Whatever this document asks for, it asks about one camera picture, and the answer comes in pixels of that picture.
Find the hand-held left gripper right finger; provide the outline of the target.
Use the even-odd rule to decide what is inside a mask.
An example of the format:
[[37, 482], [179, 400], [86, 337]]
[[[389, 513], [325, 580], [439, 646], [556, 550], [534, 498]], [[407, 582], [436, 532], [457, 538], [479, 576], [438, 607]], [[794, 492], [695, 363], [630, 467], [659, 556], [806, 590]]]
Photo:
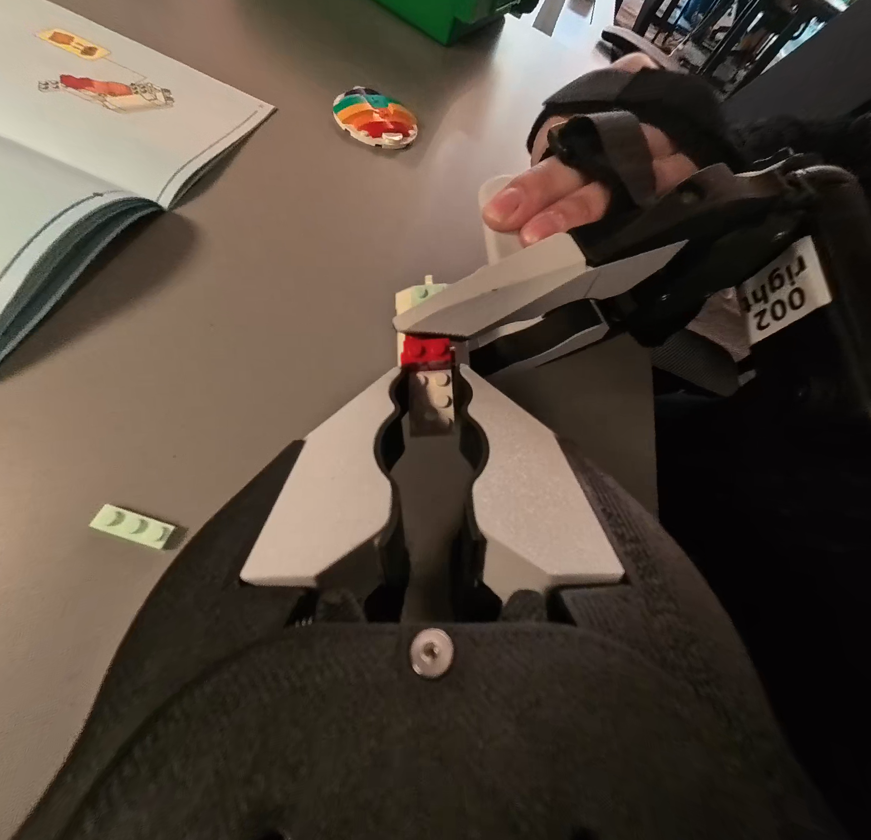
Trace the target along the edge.
[[452, 544], [455, 618], [495, 620], [519, 592], [620, 583], [625, 568], [557, 436], [470, 366], [455, 381], [471, 469]]

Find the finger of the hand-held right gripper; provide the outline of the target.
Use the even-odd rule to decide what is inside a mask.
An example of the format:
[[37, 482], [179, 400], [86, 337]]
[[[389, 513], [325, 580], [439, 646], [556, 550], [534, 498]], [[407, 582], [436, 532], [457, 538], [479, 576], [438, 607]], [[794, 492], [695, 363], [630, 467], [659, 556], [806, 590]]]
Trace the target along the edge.
[[481, 377], [506, 376], [554, 362], [614, 337], [595, 301], [574, 301], [512, 321], [469, 342], [468, 362]]
[[598, 267], [568, 234], [480, 268], [396, 316], [397, 333], [468, 340], [579, 300], [618, 297], [664, 268], [685, 239]]

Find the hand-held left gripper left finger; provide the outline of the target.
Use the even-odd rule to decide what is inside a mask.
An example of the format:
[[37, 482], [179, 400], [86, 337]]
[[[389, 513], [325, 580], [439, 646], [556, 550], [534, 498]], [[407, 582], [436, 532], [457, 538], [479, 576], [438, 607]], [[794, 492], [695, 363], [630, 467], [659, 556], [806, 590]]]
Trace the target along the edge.
[[368, 620], [398, 621], [410, 561], [392, 471], [407, 410], [408, 377], [393, 367], [302, 440], [242, 581], [346, 590]]

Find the small red lego piece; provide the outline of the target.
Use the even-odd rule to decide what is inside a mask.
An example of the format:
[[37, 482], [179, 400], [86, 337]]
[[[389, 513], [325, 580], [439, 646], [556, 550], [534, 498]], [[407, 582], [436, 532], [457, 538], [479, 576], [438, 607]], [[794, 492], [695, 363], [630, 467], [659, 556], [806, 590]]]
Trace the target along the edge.
[[418, 337], [405, 334], [399, 350], [399, 365], [413, 371], [446, 369], [455, 361], [448, 337]]

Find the white lego model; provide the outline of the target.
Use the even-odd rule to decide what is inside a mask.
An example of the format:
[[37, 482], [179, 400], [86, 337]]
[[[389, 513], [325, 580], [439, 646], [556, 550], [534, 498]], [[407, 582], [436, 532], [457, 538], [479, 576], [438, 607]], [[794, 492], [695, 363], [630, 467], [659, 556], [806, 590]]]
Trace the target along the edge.
[[[404, 335], [398, 333], [396, 336], [398, 363]], [[454, 367], [455, 361], [452, 366], [442, 370], [413, 371], [402, 367], [408, 377], [408, 423], [411, 436], [447, 435], [453, 431]]]

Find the light green lego plate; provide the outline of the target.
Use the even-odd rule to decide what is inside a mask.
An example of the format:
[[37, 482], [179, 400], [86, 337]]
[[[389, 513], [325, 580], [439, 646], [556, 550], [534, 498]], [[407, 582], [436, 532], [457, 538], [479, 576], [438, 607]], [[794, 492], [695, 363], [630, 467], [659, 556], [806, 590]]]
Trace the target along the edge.
[[113, 504], [104, 504], [91, 519], [89, 528], [156, 551], [167, 550], [180, 533], [173, 524]]

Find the rainbow oval lego plate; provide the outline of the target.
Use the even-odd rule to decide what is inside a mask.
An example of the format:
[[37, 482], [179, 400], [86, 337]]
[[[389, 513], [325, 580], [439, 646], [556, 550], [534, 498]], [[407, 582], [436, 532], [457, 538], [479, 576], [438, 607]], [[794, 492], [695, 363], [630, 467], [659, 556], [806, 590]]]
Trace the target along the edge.
[[403, 103], [364, 86], [337, 96], [332, 106], [336, 124], [356, 141], [382, 149], [404, 149], [416, 141], [416, 115]]

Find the person's right hand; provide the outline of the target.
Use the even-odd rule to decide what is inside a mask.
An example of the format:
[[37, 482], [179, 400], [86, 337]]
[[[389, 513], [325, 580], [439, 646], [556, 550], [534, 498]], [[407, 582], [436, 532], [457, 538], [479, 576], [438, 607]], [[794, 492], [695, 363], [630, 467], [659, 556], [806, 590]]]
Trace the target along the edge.
[[[659, 129], [642, 125], [651, 152], [658, 194], [669, 192], [698, 168]], [[531, 167], [500, 190], [483, 209], [492, 230], [517, 233], [522, 245], [593, 224], [606, 216], [612, 191], [600, 181], [564, 165], [555, 157], [544, 158], [546, 130], [533, 144]]]

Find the open light blue instruction booklet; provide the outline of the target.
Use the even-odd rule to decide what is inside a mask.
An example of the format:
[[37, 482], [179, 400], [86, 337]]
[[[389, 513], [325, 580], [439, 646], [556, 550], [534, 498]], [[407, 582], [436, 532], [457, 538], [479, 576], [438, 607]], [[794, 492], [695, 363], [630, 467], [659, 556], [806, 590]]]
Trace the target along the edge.
[[1, 0], [1, 358], [274, 106], [49, 0]]

